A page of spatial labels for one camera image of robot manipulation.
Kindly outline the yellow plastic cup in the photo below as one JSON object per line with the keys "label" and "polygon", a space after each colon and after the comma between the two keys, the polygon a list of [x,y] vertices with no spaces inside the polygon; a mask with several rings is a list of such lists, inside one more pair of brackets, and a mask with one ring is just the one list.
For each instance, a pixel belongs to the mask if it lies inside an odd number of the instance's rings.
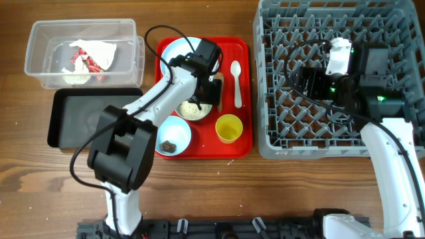
{"label": "yellow plastic cup", "polygon": [[233,114],[220,116],[215,123],[218,138],[225,144],[234,143],[243,132],[243,124],[240,118]]}

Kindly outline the small light blue bowl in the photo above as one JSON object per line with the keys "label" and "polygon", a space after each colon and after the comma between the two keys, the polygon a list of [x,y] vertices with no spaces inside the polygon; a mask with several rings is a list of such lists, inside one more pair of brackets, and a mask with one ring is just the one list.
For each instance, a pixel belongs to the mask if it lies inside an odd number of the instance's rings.
{"label": "small light blue bowl", "polygon": [[[173,157],[182,154],[188,148],[192,138],[189,124],[177,116],[169,116],[159,127],[155,151],[163,156]],[[168,141],[168,145],[175,146],[174,152],[164,151],[161,145]]]}

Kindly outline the brown carrot piece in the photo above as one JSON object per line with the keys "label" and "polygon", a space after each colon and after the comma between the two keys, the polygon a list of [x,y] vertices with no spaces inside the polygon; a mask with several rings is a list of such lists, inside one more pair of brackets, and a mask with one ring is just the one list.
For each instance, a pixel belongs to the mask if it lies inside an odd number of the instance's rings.
{"label": "brown carrot piece", "polygon": [[217,110],[218,112],[222,111],[222,105],[223,105],[223,89],[224,89],[224,75],[221,72],[218,72],[217,74],[215,74],[214,76],[215,79],[220,80],[221,85],[220,85],[220,101],[219,104],[217,106]]}

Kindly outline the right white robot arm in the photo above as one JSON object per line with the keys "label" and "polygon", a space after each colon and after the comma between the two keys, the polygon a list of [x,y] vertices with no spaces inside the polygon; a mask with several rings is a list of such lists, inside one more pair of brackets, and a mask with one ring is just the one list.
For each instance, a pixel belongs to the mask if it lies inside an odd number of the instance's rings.
{"label": "right white robot arm", "polygon": [[400,90],[387,87],[389,49],[344,38],[317,40],[326,68],[301,66],[284,77],[294,93],[355,123],[369,152],[384,215],[379,234],[342,212],[321,218],[324,238],[423,238],[424,177],[414,147],[410,108]]}

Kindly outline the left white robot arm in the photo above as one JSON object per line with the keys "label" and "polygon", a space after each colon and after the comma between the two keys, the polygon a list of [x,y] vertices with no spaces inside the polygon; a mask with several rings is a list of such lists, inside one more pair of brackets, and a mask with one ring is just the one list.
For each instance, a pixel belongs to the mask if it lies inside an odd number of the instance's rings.
{"label": "left white robot arm", "polygon": [[172,58],[168,74],[138,100],[100,115],[88,166],[108,196],[103,229],[110,238],[139,236],[142,215],[138,189],[153,165],[157,131],[182,102],[217,105],[221,83],[214,80],[224,56],[188,53]]}

